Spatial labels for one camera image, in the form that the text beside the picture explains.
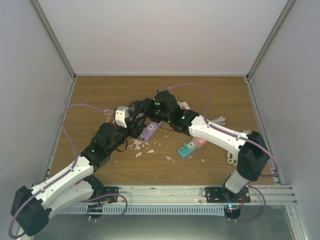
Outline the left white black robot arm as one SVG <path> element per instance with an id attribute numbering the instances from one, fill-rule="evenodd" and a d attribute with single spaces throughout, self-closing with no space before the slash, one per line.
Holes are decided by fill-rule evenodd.
<path id="1" fill-rule="evenodd" d="M 98 202 L 103 197 L 103 183 L 93 174 L 102 168 L 111 154 L 137 138 L 145 127 L 145 117 L 124 122 L 103 123 L 89 145 L 60 172 L 31 188 L 23 185 L 16 192 L 10 214 L 27 236 L 39 233 L 61 210 L 78 202 Z"/>

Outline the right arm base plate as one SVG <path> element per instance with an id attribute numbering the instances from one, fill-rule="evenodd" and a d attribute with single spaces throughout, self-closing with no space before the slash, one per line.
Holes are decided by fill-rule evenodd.
<path id="1" fill-rule="evenodd" d="M 240 192 L 233 193 L 224 186 L 205 187 L 200 194 L 207 203 L 223 205 L 224 216 L 228 220 L 237 220 L 241 215 L 244 204 L 251 202 L 249 189 L 244 187 Z"/>

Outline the pink cube socket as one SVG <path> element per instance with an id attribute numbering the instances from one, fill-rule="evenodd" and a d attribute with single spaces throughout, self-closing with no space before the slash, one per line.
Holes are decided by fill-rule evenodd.
<path id="1" fill-rule="evenodd" d="M 207 140 L 199 137 L 193 137 L 192 141 L 199 149 L 207 144 Z"/>

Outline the black charger plug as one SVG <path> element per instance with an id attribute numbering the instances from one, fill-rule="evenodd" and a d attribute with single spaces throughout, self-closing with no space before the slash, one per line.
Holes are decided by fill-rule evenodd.
<path id="1" fill-rule="evenodd" d="M 129 104 L 129 114 L 130 115 L 138 115 L 141 113 L 141 106 L 140 106 L 141 101 L 137 100 Z"/>

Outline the teal power strip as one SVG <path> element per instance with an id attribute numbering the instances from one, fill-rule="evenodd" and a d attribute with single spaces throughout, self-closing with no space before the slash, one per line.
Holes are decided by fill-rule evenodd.
<path id="1" fill-rule="evenodd" d="M 180 147 L 177 151 L 178 155 L 182 158 L 185 159 L 187 158 L 190 154 L 195 152 L 198 149 L 198 146 L 196 143 L 191 140 L 190 142 L 186 143 L 182 147 Z"/>

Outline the purple power strip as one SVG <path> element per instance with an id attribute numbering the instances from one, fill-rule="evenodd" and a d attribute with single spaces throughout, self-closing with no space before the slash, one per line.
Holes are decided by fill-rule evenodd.
<path id="1" fill-rule="evenodd" d="M 162 121 L 159 123 L 156 122 L 150 122 L 145 129 L 142 131 L 138 139 L 140 141 L 145 141 L 148 142 L 148 140 L 157 132 L 157 130 L 160 128 L 162 125 Z"/>

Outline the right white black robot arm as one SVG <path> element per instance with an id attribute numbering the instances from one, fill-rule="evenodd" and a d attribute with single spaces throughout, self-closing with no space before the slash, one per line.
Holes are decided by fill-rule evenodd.
<path id="1" fill-rule="evenodd" d="M 236 157 L 236 170 L 221 187 L 221 196 L 228 203 L 234 202 L 249 182 L 258 180 L 270 159 L 260 133 L 233 131 L 207 120 L 198 112 L 181 109 L 168 91 L 158 92 L 154 98 L 145 98 L 134 106 L 151 121 L 166 122 L 174 131 L 204 139 Z"/>

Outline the white cube socket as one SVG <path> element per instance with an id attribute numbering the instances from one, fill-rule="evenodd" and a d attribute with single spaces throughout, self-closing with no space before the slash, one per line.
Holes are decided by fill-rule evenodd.
<path id="1" fill-rule="evenodd" d="M 177 103 L 181 110 L 190 110 L 189 105 L 185 101 L 183 102 L 178 101 Z"/>

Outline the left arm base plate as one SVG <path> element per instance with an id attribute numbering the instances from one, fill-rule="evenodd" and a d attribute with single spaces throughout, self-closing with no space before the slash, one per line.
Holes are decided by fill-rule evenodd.
<path id="1" fill-rule="evenodd" d="M 119 188 L 117 186 L 104 186 L 99 195 L 94 195 L 93 198 L 108 195 L 108 194 L 118 194 Z M 98 219 L 102 216 L 104 206 L 107 204 L 113 204 L 118 201 L 118 197 L 115 195 L 105 196 L 97 199 L 97 203 L 88 206 L 88 216 L 92 219 Z"/>

